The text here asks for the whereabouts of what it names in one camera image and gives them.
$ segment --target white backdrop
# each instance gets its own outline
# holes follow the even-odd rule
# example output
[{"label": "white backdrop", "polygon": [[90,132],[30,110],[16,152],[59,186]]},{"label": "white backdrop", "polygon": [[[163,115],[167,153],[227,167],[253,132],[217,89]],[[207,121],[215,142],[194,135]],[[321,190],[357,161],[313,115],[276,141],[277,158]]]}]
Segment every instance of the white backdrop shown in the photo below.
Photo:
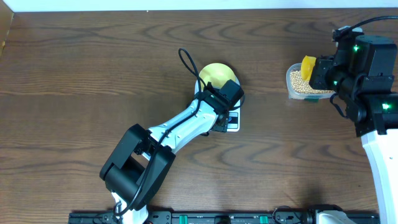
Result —
[{"label": "white backdrop", "polygon": [[4,0],[4,2],[14,12],[398,7],[398,0]]}]

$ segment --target green light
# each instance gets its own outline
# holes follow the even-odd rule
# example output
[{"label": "green light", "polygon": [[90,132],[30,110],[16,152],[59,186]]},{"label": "green light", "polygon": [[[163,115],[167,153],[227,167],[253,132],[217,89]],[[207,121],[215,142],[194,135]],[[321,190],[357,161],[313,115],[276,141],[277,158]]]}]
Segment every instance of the green light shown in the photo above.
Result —
[{"label": "green light", "polygon": [[383,107],[383,109],[389,109],[389,108],[391,108],[391,105],[388,105],[387,103],[383,103],[382,104],[382,107]]}]

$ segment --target grain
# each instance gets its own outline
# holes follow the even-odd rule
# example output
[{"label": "grain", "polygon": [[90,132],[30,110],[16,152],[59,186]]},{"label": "grain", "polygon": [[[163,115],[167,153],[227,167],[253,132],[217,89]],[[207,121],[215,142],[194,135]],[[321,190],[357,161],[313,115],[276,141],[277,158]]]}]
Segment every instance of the grain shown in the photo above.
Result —
[{"label": "grain", "polygon": [[301,71],[291,71],[290,81],[293,89],[298,93],[310,93],[310,94],[322,94],[322,93],[333,93],[330,90],[314,90],[311,88],[309,81],[305,81],[301,78]]}]

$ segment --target wooden table surface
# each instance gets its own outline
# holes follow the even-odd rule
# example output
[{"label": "wooden table surface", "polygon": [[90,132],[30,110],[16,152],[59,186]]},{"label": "wooden table surface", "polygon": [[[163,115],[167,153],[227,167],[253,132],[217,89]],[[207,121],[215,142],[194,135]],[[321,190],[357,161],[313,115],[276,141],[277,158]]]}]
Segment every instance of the wooden table surface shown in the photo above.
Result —
[{"label": "wooden table surface", "polygon": [[[121,136],[193,98],[179,47],[199,69],[231,65],[246,102],[238,133],[199,136],[177,154],[151,205],[377,211],[353,124],[328,100],[288,99],[285,74],[304,55],[333,54],[332,29],[385,14],[398,9],[16,14],[0,59],[0,223],[66,223],[72,211],[111,208],[99,172]],[[396,21],[363,28],[398,41]]]}]

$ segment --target clear plastic container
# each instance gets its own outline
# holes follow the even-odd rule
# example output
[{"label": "clear plastic container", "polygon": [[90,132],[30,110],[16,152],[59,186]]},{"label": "clear plastic container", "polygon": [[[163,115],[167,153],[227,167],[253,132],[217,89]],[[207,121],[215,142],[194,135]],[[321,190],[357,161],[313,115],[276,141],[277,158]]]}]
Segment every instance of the clear plastic container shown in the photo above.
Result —
[{"label": "clear plastic container", "polygon": [[312,94],[312,93],[299,93],[296,92],[293,87],[292,87],[292,82],[290,81],[290,73],[295,72],[295,71],[300,71],[301,70],[301,63],[297,63],[292,65],[286,73],[286,84],[287,84],[287,91],[289,92],[289,99],[298,99],[298,100],[304,100],[304,99],[313,99],[313,100],[318,100],[318,99],[324,99],[324,98],[330,98],[333,93],[322,93],[322,94]]}]

